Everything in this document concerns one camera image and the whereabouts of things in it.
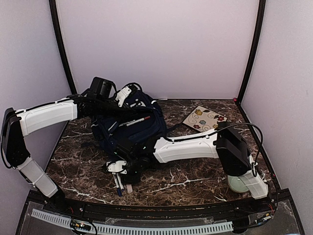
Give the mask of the pale peach highlighter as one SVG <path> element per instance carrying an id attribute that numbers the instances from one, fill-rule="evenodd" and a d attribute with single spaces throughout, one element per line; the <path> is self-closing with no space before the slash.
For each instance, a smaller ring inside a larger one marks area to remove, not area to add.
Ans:
<path id="1" fill-rule="evenodd" d="M 133 187 L 131 184 L 126 184 L 127 192 L 132 193 L 133 192 Z"/>

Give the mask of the navy blue student backpack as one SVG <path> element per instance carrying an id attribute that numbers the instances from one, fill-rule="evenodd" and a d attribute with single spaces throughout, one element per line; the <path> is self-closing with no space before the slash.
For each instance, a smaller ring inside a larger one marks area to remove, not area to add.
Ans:
<path id="1" fill-rule="evenodd" d="M 165 137 L 169 132 L 181 126 L 178 123 L 167 128 L 159 104 L 141 90 L 126 98 L 124 105 L 136 110 L 137 113 L 119 116 L 95 115 L 90 117 L 93 135 L 111 162 L 123 160 L 114 153 L 118 144 L 148 144 L 154 146 L 159 137 Z M 151 118 L 128 127 L 126 126 L 127 123 L 147 116 Z"/>

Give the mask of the grey slim pen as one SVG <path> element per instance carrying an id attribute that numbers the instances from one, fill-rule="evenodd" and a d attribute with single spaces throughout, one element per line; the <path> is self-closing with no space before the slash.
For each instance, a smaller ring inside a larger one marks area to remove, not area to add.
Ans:
<path id="1" fill-rule="evenodd" d="M 116 184 L 117 194 L 118 194 L 119 197 L 122 197 L 122 191 L 120 189 L 120 185 L 119 185 L 118 179 L 117 179 L 115 174 L 113 174 L 113 178 L 114 178 L 114 181 L 115 181 L 115 184 Z"/>

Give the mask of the white marker red cap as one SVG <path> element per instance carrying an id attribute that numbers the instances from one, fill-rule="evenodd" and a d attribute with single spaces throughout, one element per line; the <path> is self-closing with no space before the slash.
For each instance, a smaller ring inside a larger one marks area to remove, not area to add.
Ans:
<path id="1" fill-rule="evenodd" d="M 137 119 L 137 120 L 134 120 L 134 121 L 132 121 L 132 122 L 130 122 L 130 123 L 127 123 L 126 126 L 128 127 L 128 126 L 131 126 L 131 125 L 134 125 L 134 124 L 143 122 L 143 121 L 145 121 L 145 120 L 148 120 L 148 119 L 150 119 L 150 118 L 151 118 L 150 116 L 142 117 L 142 118 L 140 118 L 140 119 Z"/>

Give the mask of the blue capped white pen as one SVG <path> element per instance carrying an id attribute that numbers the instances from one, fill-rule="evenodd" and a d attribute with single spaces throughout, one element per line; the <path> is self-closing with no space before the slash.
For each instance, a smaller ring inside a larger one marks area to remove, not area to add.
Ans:
<path id="1" fill-rule="evenodd" d="M 125 189 L 124 189 L 124 186 L 123 186 L 123 184 L 122 184 L 122 180 L 121 180 L 120 174 L 117 173 L 117 174 L 116 174 L 116 177 L 117 177 L 117 181 L 118 181 L 120 190 L 123 192 Z"/>

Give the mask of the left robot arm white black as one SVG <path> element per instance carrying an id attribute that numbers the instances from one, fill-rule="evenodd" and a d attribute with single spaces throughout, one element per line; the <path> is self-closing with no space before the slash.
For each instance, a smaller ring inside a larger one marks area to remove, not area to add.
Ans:
<path id="1" fill-rule="evenodd" d="M 139 85 L 130 83 L 117 90 L 112 81 L 95 77 L 82 94 L 71 94 L 26 109 L 8 108 L 0 133 L 0 155 L 4 166 L 17 170 L 31 186 L 49 198 L 49 204 L 56 212 L 66 213 L 68 201 L 60 196 L 61 189 L 43 169 L 62 128 L 68 121 L 130 111 L 124 102 L 138 89 Z"/>

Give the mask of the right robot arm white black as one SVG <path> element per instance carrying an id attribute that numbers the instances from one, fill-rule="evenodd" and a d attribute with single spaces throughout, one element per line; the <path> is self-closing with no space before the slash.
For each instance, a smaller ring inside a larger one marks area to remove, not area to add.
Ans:
<path id="1" fill-rule="evenodd" d="M 257 169 L 257 158 L 252 156 L 234 124 L 220 122 L 215 129 L 189 136 L 155 136 L 142 144 L 122 141 L 114 155 L 118 160 L 107 164 L 107 170 L 131 178 L 137 177 L 153 161 L 165 164 L 184 159 L 219 159 L 231 189 L 250 192 L 249 207 L 253 212 L 261 212 L 268 205 L 268 183 Z"/>

